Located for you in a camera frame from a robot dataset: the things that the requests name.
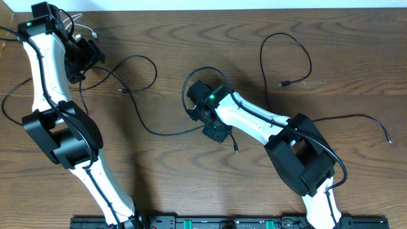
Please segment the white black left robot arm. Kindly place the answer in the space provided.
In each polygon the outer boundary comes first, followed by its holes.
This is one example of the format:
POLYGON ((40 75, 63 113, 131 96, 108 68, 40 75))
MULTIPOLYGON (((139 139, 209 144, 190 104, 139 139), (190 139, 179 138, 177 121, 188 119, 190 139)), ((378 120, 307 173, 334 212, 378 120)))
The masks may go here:
POLYGON ((97 124, 71 97, 69 85, 82 82, 84 72, 104 62, 105 55, 91 39, 74 38, 60 8, 42 2, 31 9, 33 19, 18 25, 34 85, 32 114, 22 118, 23 128, 51 162, 87 187, 104 213, 106 228, 149 228, 149 219, 108 167, 97 124))

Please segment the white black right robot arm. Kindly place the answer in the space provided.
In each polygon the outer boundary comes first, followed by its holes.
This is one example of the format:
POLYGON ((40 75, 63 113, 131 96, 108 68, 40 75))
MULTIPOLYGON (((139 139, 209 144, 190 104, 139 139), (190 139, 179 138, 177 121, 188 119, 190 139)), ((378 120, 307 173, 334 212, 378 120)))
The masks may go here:
POLYGON ((204 124, 208 138, 222 143, 237 128, 264 146, 281 180, 302 197, 309 225, 341 228, 333 196, 334 166, 340 159, 309 117, 273 114, 225 85, 213 89, 200 80, 189 87, 187 97, 195 105, 187 113, 204 124))

